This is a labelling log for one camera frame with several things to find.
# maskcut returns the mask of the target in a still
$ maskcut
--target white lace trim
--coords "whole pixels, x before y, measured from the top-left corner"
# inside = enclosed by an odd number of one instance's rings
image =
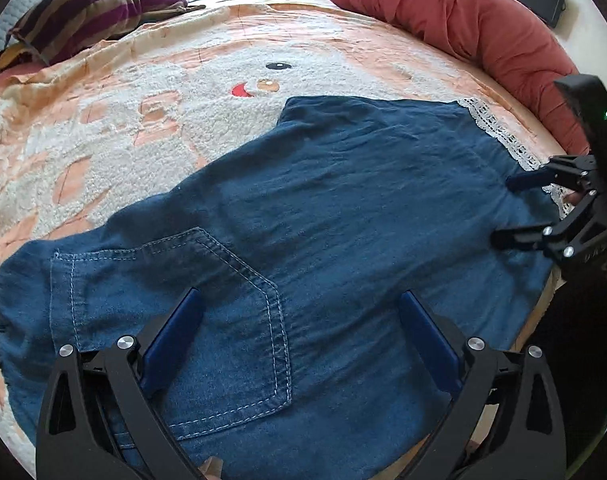
[[[508,153],[510,153],[510,156],[525,171],[537,170],[541,166],[541,161],[530,153],[519,139],[506,130],[506,127],[497,120],[487,104],[474,97],[463,97],[458,99],[457,102],[459,105],[468,108],[477,126],[490,137],[501,142]],[[542,189],[551,196],[552,201],[559,208],[560,218],[563,218],[571,211],[572,206],[563,202],[563,197],[566,193],[561,186],[550,184],[549,186],[544,186]]]

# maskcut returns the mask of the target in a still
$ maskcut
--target wrinkled fabric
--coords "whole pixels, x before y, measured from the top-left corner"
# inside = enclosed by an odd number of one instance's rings
[[[101,40],[118,39],[141,26],[196,10],[186,0],[42,0],[8,30],[52,65]]]
[[[343,9],[404,28],[485,70],[528,107],[570,154],[586,136],[554,81],[577,67],[548,27],[516,0],[332,0]]]
[[[277,126],[102,227],[32,241],[0,267],[0,366],[34,439],[57,350],[136,333],[186,286],[205,299],[154,404],[195,463],[238,480],[369,478],[445,412],[401,331],[411,289],[509,348],[546,281],[497,226],[554,220],[540,189],[456,103],[289,99]],[[136,455],[118,417],[117,443]]]

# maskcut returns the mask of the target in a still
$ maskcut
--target red mouth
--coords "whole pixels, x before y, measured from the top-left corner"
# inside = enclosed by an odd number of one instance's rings
[[[232,95],[235,97],[254,97],[254,95],[246,92],[246,84],[239,83],[237,86],[232,88]]]

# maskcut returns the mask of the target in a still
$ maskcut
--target bed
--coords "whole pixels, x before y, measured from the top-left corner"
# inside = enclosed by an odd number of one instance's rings
[[[386,23],[329,0],[191,1],[206,8],[0,76],[0,264],[28,240],[90,230],[171,189],[268,131],[293,95],[457,101],[525,170],[564,153],[487,74]],[[288,75],[285,64],[302,72]],[[218,120],[225,114],[228,123]],[[548,191],[562,214],[561,191]],[[553,270],[513,348],[558,283]],[[34,446],[1,371],[0,436],[34,476]],[[415,451],[376,479],[393,478]]]

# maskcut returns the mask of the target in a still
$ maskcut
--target white stitching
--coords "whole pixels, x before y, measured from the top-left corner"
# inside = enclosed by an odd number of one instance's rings
[[[58,256],[58,260],[64,260],[64,261],[71,261],[71,260],[76,260],[78,262],[92,262],[95,260],[136,260],[137,258],[109,258],[107,256],[103,256],[101,258],[77,258],[76,254],[64,254],[64,255],[59,255]]]
[[[78,332],[77,322],[74,319],[74,258],[72,258],[72,265],[70,266],[70,309],[72,311],[72,328],[74,329],[74,339],[77,342],[77,349],[80,348],[78,345]]]
[[[58,256],[58,251],[55,251],[53,259],[58,260]],[[54,267],[54,264],[52,261],[50,261],[50,310],[48,311],[48,320],[50,321],[50,336],[52,337],[52,346],[54,346],[54,352],[56,354],[59,349],[57,348],[56,341],[54,340],[54,330],[52,329],[52,297],[54,295],[52,292],[52,287],[54,286],[54,282],[52,281],[52,267]]]
[[[199,245],[202,245],[207,251],[210,251],[212,254],[214,254],[217,258],[219,258],[224,264],[226,264],[228,267],[230,267],[232,270],[234,270],[234,272],[236,272],[238,275],[240,275],[244,280],[246,280],[248,283],[250,283],[250,285],[252,285],[254,288],[256,288],[256,290],[258,290],[259,292],[261,292],[261,294],[263,294],[266,297],[266,309],[267,309],[267,323],[268,326],[270,327],[270,343],[272,343],[272,369],[274,370],[274,396],[276,396],[276,391],[277,388],[279,388],[279,383],[277,381],[276,378],[276,358],[275,358],[275,351],[274,351],[274,335],[272,333],[272,316],[270,315],[270,302],[268,301],[268,297],[267,294],[264,290],[262,290],[261,288],[259,288],[258,286],[256,286],[253,282],[251,282],[250,280],[248,280],[243,274],[241,274],[240,272],[238,272],[237,269],[235,269],[234,267],[231,266],[231,264],[229,264],[226,260],[224,260],[221,256],[219,256],[219,254],[215,253],[211,248],[209,248],[207,245],[205,245],[204,243],[200,242],[199,240],[195,240]]]
[[[291,382],[290,382],[290,358],[289,358],[290,354],[289,354],[289,351],[288,351],[288,339],[287,339],[287,336],[285,335],[285,324],[283,323],[283,312],[281,310],[281,299],[280,299],[280,296],[279,296],[279,290],[277,289],[277,286],[273,282],[271,282],[270,280],[268,280],[266,277],[264,277],[261,274],[259,274],[258,272],[256,272],[256,270],[254,270],[252,267],[250,267],[247,263],[245,263],[242,259],[240,259],[236,254],[231,253],[226,247],[224,247],[223,245],[221,245],[219,243],[219,241],[216,240],[211,234],[209,234],[208,232],[206,232],[204,229],[199,228],[199,230],[202,232],[203,235],[205,235],[206,237],[210,238],[210,240],[212,240],[215,244],[217,244],[223,251],[227,252],[232,258],[234,258],[235,260],[237,260],[241,265],[245,266],[250,272],[253,272],[254,275],[256,275],[259,278],[261,278],[262,280],[264,280],[264,282],[266,282],[268,285],[272,286],[272,288],[274,289],[274,293],[276,294],[276,300],[277,300],[277,308],[279,309],[279,316],[280,316],[280,322],[281,322],[281,333],[283,335],[283,352],[286,355],[285,373],[286,373],[287,395],[288,395],[288,399],[290,399],[290,394],[291,394],[291,391],[290,391],[290,389],[291,389]]]
[[[205,422],[206,420],[210,420],[211,418],[215,418],[221,415],[228,415],[229,413],[238,412],[238,410],[245,410],[246,408],[252,408],[252,406],[257,406],[258,404],[263,404],[266,400],[274,399],[276,394],[266,397],[266,399],[260,400],[259,402],[253,402],[252,404],[246,404],[245,406],[241,406],[239,408],[234,408],[234,410],[228,410],[227,412],[216,413],[215,415],[207,416],[205,418],[197,418],[195,420],[189,420],[187,422],[180,422],[178,424],[170,424],[168,428],[177,428],[179,426],[185,426],[186,424],[192,424],[194,422]]]
[[[231,422],[229,424],[219,426],[218,428],[212,428],[211,430],[198,431],[197,433],[190,433],[187,435],[178,436],[176,439],[177,440],[187,440],[188,438],[193,438],[196,436],[202,436],[202,435],[214,433],[215,431],[219,431],[219,430],[225,430],[226,428],[230,428],[231,426],[238,426],[245,422],[250,422],[251,420],[255,420],[255,419],[259,418],[260,416],[270,415],[271,413],[276,413],[280,408],[283,408],[286,404],[287,404],[287,401],[284,402],[283,404],[279,404],[279,406],[277,406],[276,408],[273,408],[272,410],[267,410],[267,412],[257,413],[256,415],[249,416],[248,418],[244,418],[243,420],[236,420],[235,422]],[[126,435],[126,434],[127,433],[119,433],[119,434],[117,434],[117,436],[122,436],[122,435]],[[122,444],[119,447],[121,449],[133,449],[134,444]]]
[[[276,410],[278,410],[279,408],[281,408],[282,406],[285,406],[288,402],[291,401],[292,399],[292,383],[291,383],[291,376],[290,376],[290,364],[289,364],[289,360],[290,360],[290,353],[289,353],[289,348],[288,348],[288,340],[285,334],[285,322],[283,320],[283,311],[282,311],[282,305],[281,305],[281,298],[279,296],[279,291],[278,291],[278,287],[270,280],[268,280],[265,276],[261,275],[259,272],[256,272],[256,270],[254,270],[252,267],[250,267],[250,265],[248,265],[247,263],[245,263],[242,259],[240,259],[236,254],[232,253],[230,250],[228,250],[228,248],[226,248],[224,245],[222,245],[219,240],[217,240],[216,238],[214,238],[211,234],[209,234],[207,231],[205,231],[203,228],[200,227],[196,227],[193,229],[190,229],[188,231],[185,231],[183,233],[179,233],[177,235],[173,235],[170,237],[166,237],[166,238],[161,238],[160,240],[154,240],[153,242],[148,242],[146,244],[143,244],[142,246],[138,247],[138,248],[134,248],[134,249],[114,249],[114,250],[101,250],[101,251],[94,251],[91,253],[68,253],[68,254],[61,254],[61,253],[56,253],[55,257],[57,259],[60,260],[67,260],[67,261],[72,261],[72,270],[71,270],[71,274],[70,274],[70,303],[72,306],[72,324],[75,330],[75,337],[77,339],[77,347],[78,347],[78,334],[77,334],[77,328],[76,328],[76,322],[75,322],[75,314],[74,314],[74,299],[72,297],[73,294],[73,285],[72,285],[72,274],[74,273],[74,262],[75,261],[96,261],[96,260],[136,260],[137,256],[134,257],[130,257],[130,258],[113,258],[110,256],[98,256],[96,258],[83,258],[81,255],[83,254],[101,254],[101,253],[107,253],[107,252],[113,252],[113,253],[133,253],[135,251],[141,251],[142,249],[146,248],[146,247],[151,247],[151,246],[155,246],[158,245],[159,243],[163,242],[163,241],[168,241],[168,240],[172,240],[174,238],[179,238],[179,237],[190,237],[189,240],[183,242],[182,244],[178,244],[178,245],[174,245],[174,246],[170,246],[170,247],[165,247],[160,251],[151,251],[151,254],[159,254],[165,251],[170,251],[179,247],[182,247],[184,245],[187,245],[188,243],[194,241],[197,242],[199,245],[201,245],[202,247],[204,247],[207,251],[210,251],[210,253],[212,253],[214,256],[216,256],[217,258],[219,258],[223,263],[225,263],[227,266],[229,266],[234,272],[236,272],[238,275],[240,275],[244,280],[246,280],[248,283],[250,283],[250,285],[252,285],[254,288],[256,288],[256,290],[260,291],[264,297],[266,298],[266,309],[267,309],[267,316],[268,316],[268,326],[270,328],[270,343],[272,345],[272,370],[274,371],[274,395],[267,397],[266,399],[254,402],[253,404],[247,404],[245,406],[240,406],[238,408],[235,408],[233,410],[228,410],[226,412],[221,412],[221,413],[216,413],[215,415],[211,415],[205,418],[200,418],[200,419],[196,419],[196,420],[190,420],[187,422],[180,422],[177,424],[171,424],[169,425],[169,428],[174,428],[174,427],[178,427],[178,426],[185,426],[186,424],[193,424],[195,422],[204,422],[206,420],[211,420],[212,418],[216,418],[217,416],[223,416],[223,415],[228,415],[229,413],[234,413],[234,412],[238,412],[239,410],[244,410],[246,408],[251,408],[252,406],[257,406],[259,404],[262,404],[263,402],[267,402],[268,400],[274,399],[277,395],[278,395],[278,376],[276,373],[276,349],[274,348],[274,333],[272,331],[272,315],[270,312],[270,301],[268,298],[268,295],[266,293],[265,290],[263,290],[262,288],[260,288],[259,286],[257,286],[254,282],[252,282],[249,278],[247,278],[246,276],[244,276],[241,272],[240,269],[236,269],[234,266],[232,266],[228,261],[226,261],[224,258],[222,258],[218,253],[215,252],[215,250],[213,250],[213,248],[208,247],[208,245],[204,244],[201,240],[198,239],[198,237],[195,237],[194,235],[200,233],[202,234],[204,237],[206,237],[208,240],[210,240],[211,242],[213,242],[220,250],[224,251],[226,254],[228,254],[229,256],[231,256],[234,260],[236,260],[239,264],[241,264],[241,266],[246,269],[249,270],[252,274],[254,274],[256,277],[258,277],[259,279],[263,280],[263,282],[267,283],[269,286],[272,287],[272,289],[274,290],[274,294],[276,295],[276,301],[277,301],[277,309],[279,310],[279,319],[280,319],[280,324],[281,324],[281,332],[282,332],[282,337],[283,337],[283,352],[285,354],[285,368],[286,368],[286,401],[279,405],[277,408],[273,409],[273,410],[269,410],[268,412],[263,412],[263,413],[259,413],[258,415],[254,415],[250,418],[246,418],[244,420],[241,421],[236,421],[236,422],[232,422],[230,424],[226,424],[225,426],[221,426],[219,428],[214,428],[213,430],[207,430],[205,432],[201,432],[201,433],[195,433],[193,435],[189,435],[189,436],[184,436],[181,438],[190,438],[191,436],[199,436],[200,434],[207,434],[207,433],[212,433],[213,431],[218,431],[218,430],[222,430],[224,428],[228,428],[230,426],[236,425],[236,424],[241,424],[244,422],[247,422],[249,420],[253,420],[254,418],[258,418],[262,415],[266,415],[267,413],[273,413]],[[128,433],[118,433],[115,436],[124,436],[124,435],[128,435]]]

